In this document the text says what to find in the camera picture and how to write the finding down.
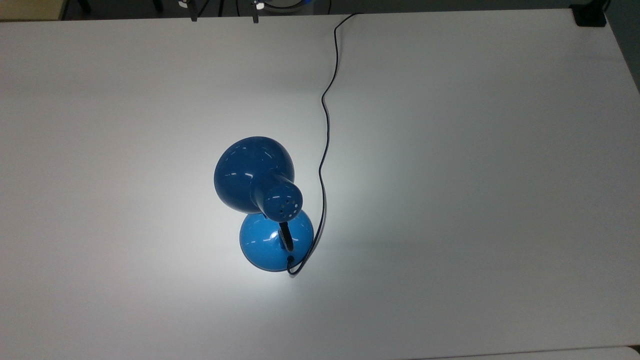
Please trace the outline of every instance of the blue lamp shade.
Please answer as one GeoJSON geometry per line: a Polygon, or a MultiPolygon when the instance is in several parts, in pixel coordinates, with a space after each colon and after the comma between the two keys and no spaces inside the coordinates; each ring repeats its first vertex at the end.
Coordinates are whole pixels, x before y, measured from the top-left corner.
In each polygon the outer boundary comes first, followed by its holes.
{"type": "Polygon", "coordinates": [[[288,222],[302,210],[302,193],[294,178],[293,162],[284,147],[274,139],[254,136],[224,152],[213,183],[230,208],[288,222]]]}
{"type": "Polygon", "coordinates": [[[267,271],[284,271],[292,257],[291,267],[300,264],[309,249],[314,235],[309,217],[304,211],[289,222],[289,230],[293,238],[294,250],[285,249],[277,222],[264,217],[263,214],[250,214],[244,218],[240,228],[240,247],[249,262],[267,271]]]}

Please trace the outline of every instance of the metal stand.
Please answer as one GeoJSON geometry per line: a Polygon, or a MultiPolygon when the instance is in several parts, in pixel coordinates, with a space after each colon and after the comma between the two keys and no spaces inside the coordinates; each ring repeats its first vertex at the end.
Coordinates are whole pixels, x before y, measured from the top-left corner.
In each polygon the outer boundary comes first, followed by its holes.
{"type": "Polygon", "coordinates": [[[78,0],[78,4],[80,4],[82,11],[86,13],[91,12],[91,5],[89,5],[89,2],[87,0],[78,0]]]}

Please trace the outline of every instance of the black object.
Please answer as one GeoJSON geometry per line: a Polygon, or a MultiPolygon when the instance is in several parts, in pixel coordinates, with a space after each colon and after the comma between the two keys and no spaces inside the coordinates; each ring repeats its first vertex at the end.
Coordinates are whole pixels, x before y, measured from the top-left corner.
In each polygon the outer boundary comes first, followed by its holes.
{"type": "Polygon", "coordinates": [[[279,222],[280,224],[280,237],[284,242],[284,247],[287,248],[288,252],[293,251],[293,238],[291,237],[291,232],[289,231],[289,223],[288,222],[279,222]]]}
{"type": "Polygon", "coordinates": [[[91,5],[89,5],[89,2],[87,0],[78,0],[78,4],[80,4],[82,11],[86,13],[91,12],[91,5]]]}
{"type": "Polygon", "coordinates": [[[253,23],[257,24],[258,23],[258,0],[253,0],[251,2],[251,6],[253,7],[253,23]]]}
{"type": "Polygon", "coordinates": [[[164,6],[162,5],[162,0],[153,0],[154,2],[154,7],[156,8],[156,11],[161,13],[164,11],[164,6]]]}
{"type": "Polygon", "coordinates": [[[189,10],[189,17],[191,17],[191,21],[198,21],[198,5],[196,4],[196,0],[181,0],[183,3],[187,4],[187,10],[189,10]]]}
{"type": "Polygon", "coordinates": [[[585,28],[603,28],[607,24],[604,16],[605,5],[609,7],[611,0],[592,0],[587,5],[573,4],[569,6],[573,12],[576,25],[585,28]]]}
{"type": "Polygon", "coordinates": [[[326,159],[326,153],[329,150],[329,139],[331,135],[331,121],[329,118],[329,110],[327,110],[326,108],[326,102],[324,101],[324,97],[326,96],[326,93],[329,91],[329,89],[333,85],[333,82],[335,81],[335,77],[338,74],[338,65],[340,65],[340,52],[338,51],[338,35],[337,35],[338,28],[341,27],[345,21],[349,20],[355,15],[361,15],[361,14],[362,13],[352,13],[351,15],[347,16],[344,20],[340,21],[340,24],[338,24],[338,26],[336,26],[333,29],[333,44],[335,46],[335,67],[333,68],[333,77],[331,78],[329,85],[326,87],[326,89],[322,93],[322,96],[320,97],[320,102],[322,103],[322,108],[324,110],[324,115],[326,119],[326,145],[324,146],[324,152],[322,154],[322,159],[320,160],[320,166],[318,167],[318,178],[320,178],[320,187],[322,188],[322,213],[320,215],[320,223],[318,224],[316,235],[314,236],[313,242],[311,243],[311,248],[309,249],[309,252],[307,253],[307,255],[305,255],[305,258],[302,260],[300,265],[298,265],[298,268],[295,270],[293,270],[293,267],[291,266],[292,261],[290,261],[289,265],[287,265],[287,272],[289,273],[289,275],[292,275],[292,276],[297,275],[300,272],[300,270],[302,270],[302,268],[305,267],[305,264],[307,264],[309,257],[311,256],[314,249],[318,245],[318,241],[320,240],[320,237],[322,236],[322,232],[324,230],[324,218],[326,217],[326,189],[324,188],[324,180],[322,178],[322,166],[324,165],[324,161],[326,159]]]}

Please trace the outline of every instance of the chair leg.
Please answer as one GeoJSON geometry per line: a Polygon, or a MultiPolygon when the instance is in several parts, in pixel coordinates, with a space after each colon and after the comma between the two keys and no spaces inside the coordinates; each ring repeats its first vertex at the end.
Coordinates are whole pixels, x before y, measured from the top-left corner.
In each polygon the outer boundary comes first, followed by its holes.
{"type": "Polygon", "coordinates": [[[80,4],[82,11],[86,13],[91,12],[91,6],[89,5],[89,2],[87,0],[78,0],[78,3],[80,4]]]}
{"type": "Polygon", "coordinates": [[[162,0],[153,0],[154,6],[156,7],[156,11],[161,13],[164,11],[164,6],[162,5],[162,0]]]}

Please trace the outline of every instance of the lamp base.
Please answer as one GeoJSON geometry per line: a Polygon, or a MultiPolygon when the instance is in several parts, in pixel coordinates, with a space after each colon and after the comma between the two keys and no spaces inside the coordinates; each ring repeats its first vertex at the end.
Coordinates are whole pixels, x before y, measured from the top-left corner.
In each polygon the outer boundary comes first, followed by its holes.
{"type": "Polygon", "coordinates": [[[293,238],[293,251],[287,251],[278,231],[280,224],[266,218],[262,213],[249,214],[240,227],[240,248],[251,264],[266,271],[279,272],[287,269],[289,256],[291,266],[300,264],[311,248],[314,238],[313,225],[304,211],[289,221],[293,238]]]}

